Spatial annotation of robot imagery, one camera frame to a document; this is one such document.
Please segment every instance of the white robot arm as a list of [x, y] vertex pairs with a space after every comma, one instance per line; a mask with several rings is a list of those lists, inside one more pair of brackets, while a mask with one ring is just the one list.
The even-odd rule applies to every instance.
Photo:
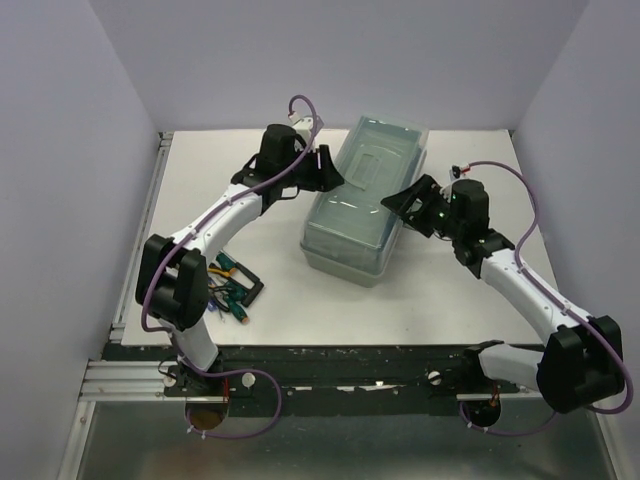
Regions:
[[468, 376], [539, 391], [560, 413], [620, 393], [627, 375], [617, 323], [571, 304], [522, 262], [519, 249], [489, 228], [489, 197], [482, 183], [461, 178], [458, 167], [452, 170], [457, 174], [448, 187], [423, 175], [381, 203], [423, 235], [451, 239], [456, 259], [500, 292], [544, 346], [533, 351], [494, 340], [469, 347]]
[[321, 125], [314, 126], [311, 117], [294, 120], [292, 127], [267, 127], [260, 151], [202, 215], [167, 238], [152, 235], [144, 245], [135, 294], [143, 305], [143, 328], [154, 331], [144, 323], [146, 313], [157, 318], [200, 370], [208, 370], [218, 355], [202, 316], [210, 295], [207, 266], [245, 225], [282, 199], [285, 189], [329, 191], [344, 182], [329, 148], [313, 145], [312, 130]]

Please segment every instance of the cable connector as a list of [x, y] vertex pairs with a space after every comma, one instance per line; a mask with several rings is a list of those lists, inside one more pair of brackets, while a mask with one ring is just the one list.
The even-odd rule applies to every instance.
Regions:
[[302, 119], [302, 117], [300, 116], [300, 114], [298, 112], [293, 112], [293, 113], [289, 114], [289, 121], [291, 122], [291, 125], [295, 125], [301, 119]]
[[[300, 135], [306, 143], [309, 143], [311, 141], [311, 130], [313, 129], [313, 126], [314, 126], [313, 118], [300, 117], [300, 115], [298, 115], [296, 112], [289, 115], [289, 118], [293, 122], [292, 127], [296, 131], [296, 133]], [[315, 128], [316, 128], [316, 131], [319, 132], [322, 129], [322, 127], [324, 127], [324, 123], [322, 122], [322, 119], [320, 117], [317, 117], [317, 118], [318, 118], [318, 123], [315, 126]]]
[[449, 179], [451, 182], [455, 182], [456, 180], [465, 178], [469, 170], [471, 170], [471, 167], [468, 163], [465, 165], [452, 165], [451, 170], [449, 170]]

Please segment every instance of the metal frame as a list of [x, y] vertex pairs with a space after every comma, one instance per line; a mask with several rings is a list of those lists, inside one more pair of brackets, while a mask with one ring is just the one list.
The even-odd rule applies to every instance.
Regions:
[[[128, 301], [133, 294], [134, 270], [139, 260], [144, 239], [148, 235], [150, 220], [158, 198], [159, 186], [162, 180], [171, 144], [173, 132], [161, 132], [160, 145], [156, 165], [153, 170], [149, 192], [145, 200], [145, 209], [138, 227], [138, 234], [132, 255], [127, 267], [127, 281], [122, 290], [116, 313], [109, 333], [109, 342], [121, 343], [125, 323], [123, 317]], [[175, 365], [175, 362], [165, 362], [163, 365]], [[82, 465], [97, 402], [140, 402], [140, 401], [171, 401], [171, 402], [222, 402], [222, 397], [165, 397], [166, 377], [158, 371], [159, 362], [156, 361], [96, 361], [89, 362], [78, 399], [78, 406], [74, 415], [71, 432], [61, 463], [58, 480], [77, 478]], [[503, 394], [503, 398], [531, 398], [538, 397], [537, 392], [521, 388], [519, 393]], [[489, 395], [457, 395], [458, 400], [484, 400]], [[633, 466], [627, 455], [626, 446], [621, 441], [619, 426], [615, 418], [598, 416], [603, 448], [608, 454], [617, 478], [635, 478]]]
[[76, 414], [73, 418], [71, 433], [67, 440], [67, 447], [64, 451], [58, 480], [70, 480], [77, 478], [80, 472], [82, 456], [91, 430], [95, 402], [78, 402]]
[[112, 323], [114, 327], [116, 325], [124, 325], [122, 319], [124, 318], [128, 302], [133, 295], [134, 280], [137, 278], [137, 276], [135, 275], [136, 265], [138, 264], [140, 254], [142, 253], [142, 245], [147, 238], [149, 228], [151, 227], [151, 217], [153, 216], [153, 210], [155, 209], [155, 205], [158, 200], [158, 194], [160, 193], [160, 183], [162, 181], [162, 176], [164, 175], [164, 169], [167, 165], [167, 159], [169, 158], [171, 143], [173, 142], [173, 132], [161, 132], [159, 135], [160, 146], [158, 147], [156, 165], [153, 169], [151, 185], [149, 186], [149, 192], [147, 193], [147, 198], [145, 200], [145, 208], [142, 212], [142, 219], [140, 220], [140, 225], [138, 226], [138, 234], [136, 235], [133, 252], [127, 266], [125, 287], [122, 289], [122, 293], [120, 294], [116, 313], [113, 318]]
[[[223, 403], [214, 397], [165, 397], [168, 377], [158, 371], [160, 362], [89, 362], [80, 389], [80, 402], [178, 401]], [[176, 362], [164, 362], [170, 367]]]

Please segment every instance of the screwdriver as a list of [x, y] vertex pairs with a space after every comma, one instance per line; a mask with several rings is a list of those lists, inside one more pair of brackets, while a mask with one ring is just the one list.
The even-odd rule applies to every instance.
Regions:
[[216, 257], [216, 262], [225, 272], [233, 273], [236, 271], [236, 263], [231, 260], [227, 254], [220, 252]]
[[225, 288], [227, 288], [229, 298], [231, 298], [231, 300], [234, 302], [242, 302], [244, 297], [247, 296], [246, 290], [242, 288], [242, 286], [233, 283], [232, 281], [228, 281], [224, 284], [224, 286]]
[[249, 323], [249, 317], [247, 316], [247, 312], [244, 311], [240, 305], [233, 301], [233, 299], [229, 295], [224, 296], [224, 301], [229, 306], [229, 310], [231, 310], [231, 314], [243, 325]]

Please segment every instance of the metal floor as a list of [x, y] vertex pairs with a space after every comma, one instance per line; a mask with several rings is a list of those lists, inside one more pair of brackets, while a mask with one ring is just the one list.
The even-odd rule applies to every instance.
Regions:
[[[457, 417], [282, 418], [249, 440], [187, 434], [180, 402], [99, 402], [80, 475], [84, 480], [200, 479], [606, 479], [614, 478], [595, 418], [563, 416], [532, 437], [499, 438]], [[540, 400], [504, 403], [496, 425], [544, 421]], [[228, 419], [233, 431], [264, 419]]]

